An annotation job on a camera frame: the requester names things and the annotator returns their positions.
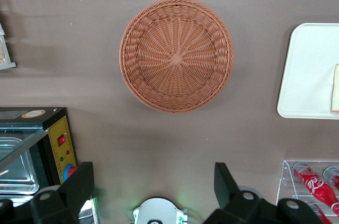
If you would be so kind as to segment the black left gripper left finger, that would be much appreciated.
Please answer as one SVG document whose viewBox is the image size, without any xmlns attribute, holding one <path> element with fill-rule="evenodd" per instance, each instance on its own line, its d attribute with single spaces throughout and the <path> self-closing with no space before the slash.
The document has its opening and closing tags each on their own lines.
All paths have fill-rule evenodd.
<svg viewBox="0 0 339 224">
<path fill-rule="evenodd" d="M 93 163 L 83 162 L 62 185 L 40 190 L 18 207 L 1 200 L 1 223 L 79 223 L 78 215 L 93 190 Z"/>
</svg>

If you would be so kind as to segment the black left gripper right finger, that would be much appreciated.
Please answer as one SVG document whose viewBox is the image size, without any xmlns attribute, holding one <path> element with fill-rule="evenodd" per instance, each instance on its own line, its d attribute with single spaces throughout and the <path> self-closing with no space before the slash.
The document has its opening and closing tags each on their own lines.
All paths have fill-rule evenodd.
<svg viewBox="0 0 339 224">
<path fill-rule="evenodd" d="M 215 163 L 214 192 L 219 204 L 205 223 L 331 223 L 320 208 L 283 198 L 277 205 L 240 190 L 225 163 Z"/>
</svg>

